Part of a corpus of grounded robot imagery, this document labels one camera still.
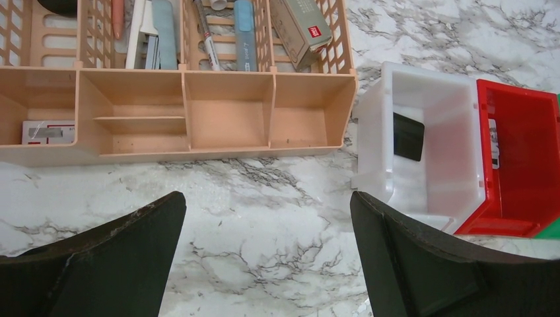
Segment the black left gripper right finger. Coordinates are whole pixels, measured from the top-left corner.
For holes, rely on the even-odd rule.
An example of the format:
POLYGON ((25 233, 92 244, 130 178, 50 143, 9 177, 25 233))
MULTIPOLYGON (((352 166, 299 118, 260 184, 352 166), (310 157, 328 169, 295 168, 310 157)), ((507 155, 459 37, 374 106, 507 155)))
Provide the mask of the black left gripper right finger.
POLYGON ((365 192, 351 220, 375 316, 558 316, 559 261, 472 244, 365 192))

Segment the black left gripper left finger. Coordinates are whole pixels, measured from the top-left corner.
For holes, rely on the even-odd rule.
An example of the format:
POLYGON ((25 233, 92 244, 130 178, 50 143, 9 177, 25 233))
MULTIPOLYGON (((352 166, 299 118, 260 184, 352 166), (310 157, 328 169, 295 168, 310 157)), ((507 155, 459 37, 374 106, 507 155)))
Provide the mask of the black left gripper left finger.
POLYGON ((157 316, 186 215, 180 192, 1 257, 2 316, 157 316))

